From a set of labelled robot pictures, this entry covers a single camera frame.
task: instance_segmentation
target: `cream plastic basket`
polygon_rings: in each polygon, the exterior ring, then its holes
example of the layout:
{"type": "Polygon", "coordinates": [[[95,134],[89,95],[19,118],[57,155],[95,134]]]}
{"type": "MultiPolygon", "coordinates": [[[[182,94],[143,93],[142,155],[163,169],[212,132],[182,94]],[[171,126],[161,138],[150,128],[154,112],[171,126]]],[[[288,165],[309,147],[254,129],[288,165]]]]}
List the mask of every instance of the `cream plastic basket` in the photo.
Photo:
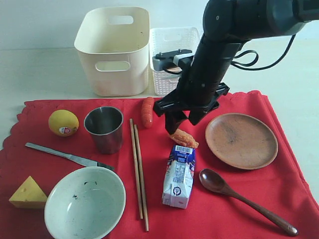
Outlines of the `cream plastic basket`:
{"type": "Polygon", "coordinates": [[[178,77],[165,71],[155,71],[152,57],[160,52],[189,49],[195,53],[200,41],[196,27],[152,28],[150,30],[150,68],[153,72],[155,94],[165,96],[174,90],[178,77]]]}
{"type": "Polygon", "coordinates": [[[140,7],[88,12],[74,41],[82,67],[99,96],[133,96],[149,83],[150,17],[140,7]]]}

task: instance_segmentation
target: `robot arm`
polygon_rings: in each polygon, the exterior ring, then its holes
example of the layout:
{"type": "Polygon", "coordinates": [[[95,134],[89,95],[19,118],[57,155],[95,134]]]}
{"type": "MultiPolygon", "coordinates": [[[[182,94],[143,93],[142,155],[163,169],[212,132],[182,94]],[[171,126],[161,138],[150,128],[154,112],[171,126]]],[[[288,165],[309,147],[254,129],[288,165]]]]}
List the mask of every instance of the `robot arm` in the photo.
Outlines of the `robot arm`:
{"type": "Polygon", "coordinates": [[[229,88],[221,83],[236,53],[257,38],[295,35],[319,19],[318,0],[210,0],[203,14],[203,36],[195,54],[178,50],[156,55],[158,70],[182,69],[175,90],[155,102],[157,116],[173,134],[188,119],[198,124],[219,107],[229,88]],[[189,111],[187,117],[183,111],[189,111]]]}

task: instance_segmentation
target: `white table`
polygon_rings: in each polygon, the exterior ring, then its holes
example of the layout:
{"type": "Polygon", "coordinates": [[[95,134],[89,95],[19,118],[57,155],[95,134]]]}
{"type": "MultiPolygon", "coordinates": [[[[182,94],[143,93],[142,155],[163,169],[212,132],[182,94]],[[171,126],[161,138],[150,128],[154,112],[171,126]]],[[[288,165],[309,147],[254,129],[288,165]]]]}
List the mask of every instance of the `white table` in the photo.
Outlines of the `white table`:
{"type": "MultiPolygon", "coordinates": [[[[288,40],[253,41],[244,49],[260,54],[257,66],[269,65],[288,40]]],[[[319,40],[295,40],[276,67],[248,72],[230,67],[223,79],[230,92],[259,90],[269,100],[296,155],[312,194],[319,202],[319,40]]],[[[148,89],[133,98],[154,96],[148,89]]],[[[84,75],[74,48],[0,51],[0,141],[9,136],[25,101],[98,98],[84,75]]]]}

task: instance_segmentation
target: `stainless steel cup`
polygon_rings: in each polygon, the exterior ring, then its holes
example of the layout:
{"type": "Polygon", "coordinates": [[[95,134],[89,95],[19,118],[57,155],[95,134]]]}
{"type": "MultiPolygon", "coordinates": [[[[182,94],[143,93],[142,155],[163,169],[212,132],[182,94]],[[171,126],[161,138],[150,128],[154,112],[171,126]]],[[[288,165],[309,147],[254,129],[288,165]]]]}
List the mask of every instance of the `stainless steel cup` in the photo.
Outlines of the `stainless steel cup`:
{"type": "Polygon", "coordinates": [[[90,133],[100,153],[112,154],[123,145],[123,114],[115,107],[99,107],[87,114],[84,127],[90,133]]]}

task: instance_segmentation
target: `wooden chopstick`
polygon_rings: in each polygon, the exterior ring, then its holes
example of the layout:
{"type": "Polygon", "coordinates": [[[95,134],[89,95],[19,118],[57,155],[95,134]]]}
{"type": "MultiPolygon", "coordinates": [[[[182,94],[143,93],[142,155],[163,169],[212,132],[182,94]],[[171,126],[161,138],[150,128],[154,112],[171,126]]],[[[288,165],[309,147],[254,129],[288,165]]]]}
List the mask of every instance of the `wooden chopstick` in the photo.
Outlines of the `wooden chopstick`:
{"type": "Polygon", "coordinates": [[[143,219],[142,201],[141,201],[141,185],[140,185],[137,152],[136,152],[135,134],[134,134],[134,128],[133,128],[133,119],[130,119],[130,126],[131,126],[131,137],[132,137],[133,158],[134,158],[134,167],[135,167],[136,190],[138,192],[140,219],[143,219]]]}
{"type": "Polygon", "coordinates": [[[143,200],[143,211],[144,211],[144,220],[145,220],[145,228],[146,231],[149,231],[149,217],[148,217],[148,208],[146,203],[146,193],[145,193],[145,184],[144,184],[144,174],[143,174],[143,166],[142,166],[142,155],[141,155],[141,148],[140,148],[140,139],[139,139],[139,132],[137,125],[134,125],[134,134],[135,134],[135,141],[136,147],[138,150],[138,165],[140,170],[140,178],[141,178],[141,189],[142,189],[142,200],[143,200]]]}

